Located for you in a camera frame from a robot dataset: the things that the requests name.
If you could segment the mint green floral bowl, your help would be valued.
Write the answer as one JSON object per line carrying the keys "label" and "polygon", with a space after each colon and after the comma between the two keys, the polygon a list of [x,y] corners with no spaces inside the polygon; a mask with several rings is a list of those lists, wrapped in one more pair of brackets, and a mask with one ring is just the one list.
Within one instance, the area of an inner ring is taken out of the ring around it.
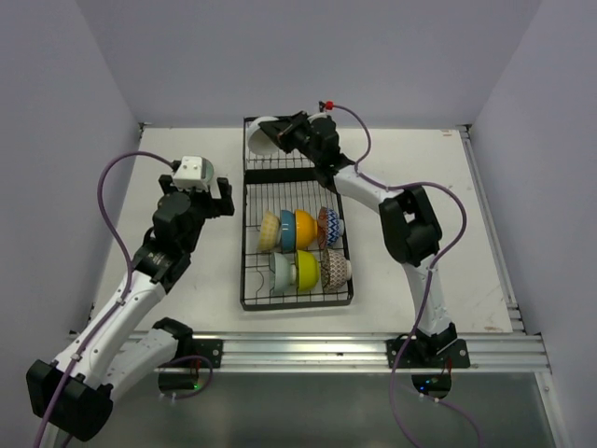
{"label": "mint green floral bowl", "polygon": [[209,185],[215,175],[215,168],[213,164],[206,158],[201,159],[201,181],[205,185]]}

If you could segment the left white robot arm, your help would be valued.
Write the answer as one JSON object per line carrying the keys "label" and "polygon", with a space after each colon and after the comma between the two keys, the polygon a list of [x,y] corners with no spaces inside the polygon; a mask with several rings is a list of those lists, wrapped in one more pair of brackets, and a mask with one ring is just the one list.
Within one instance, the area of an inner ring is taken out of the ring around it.
{"label": "left white robot arm", "polygon": [[159,182],[163,196],[132,258],[131,271],[59,355],[50,363],[35,361],[26,373],[35,415],[69,439],[94,438],[116,401],[156,368],[214,366],[196,351],[192,329],[171,318],[156,322],[134,345],[124,345],[189,267],[205,221],[234,213],[232,187],[225,177],[216,180],[217,198],[208,189],[179,189],[169,175]]}

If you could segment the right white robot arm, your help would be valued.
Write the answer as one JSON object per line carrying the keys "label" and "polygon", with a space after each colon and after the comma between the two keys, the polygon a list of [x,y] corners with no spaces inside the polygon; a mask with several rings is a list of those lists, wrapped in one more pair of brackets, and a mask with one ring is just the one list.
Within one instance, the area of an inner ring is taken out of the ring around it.
{"label": "right white robot arm", "polygon": [[322,187],[378,214],[384,245],[407,276],[416,311],[410,341],[396,351],[414,353],[430,367],[444,360],[458,336],[438,272],[443,233],[424,187],[408,184],[391,189],[359,174],[356,162],[340,149],[336,122],[324,112],[255,119],[247,145],[256,154],[298,151],[313,164]]}

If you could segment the white ceramic bowl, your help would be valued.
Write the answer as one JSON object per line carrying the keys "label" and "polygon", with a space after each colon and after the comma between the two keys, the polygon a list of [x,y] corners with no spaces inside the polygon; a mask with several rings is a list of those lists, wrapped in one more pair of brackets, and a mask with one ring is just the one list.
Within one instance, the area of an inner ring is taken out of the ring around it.
{"label": "white ceramic bowl", "polygon": [[258,117],[251,122],[247,128],[245,137],[246,144],[251,153],[256,154],[257,156],[269,157],[278,152],[279,148],[260,128],[260,124],[276,120],[276,117],[263,116]]}

